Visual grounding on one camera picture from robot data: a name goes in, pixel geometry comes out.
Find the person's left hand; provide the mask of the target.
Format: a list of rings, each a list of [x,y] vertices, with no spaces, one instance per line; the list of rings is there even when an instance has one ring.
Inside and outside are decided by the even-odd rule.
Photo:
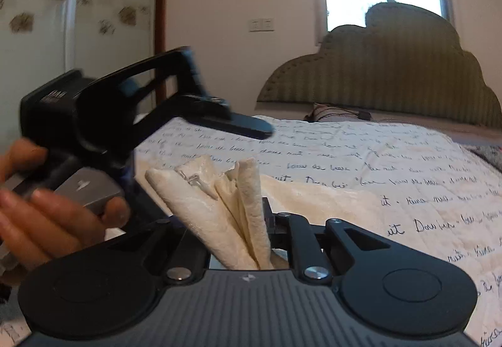
[[[17,283],[44,263],[94,246],[105,240],[108,229],[128,222],[130,209],[121,197],[105,205],[104,214],[92,211],[47,189],[28,199],[1,191],[1,240],[18,264],[1,275],[4,283]]]

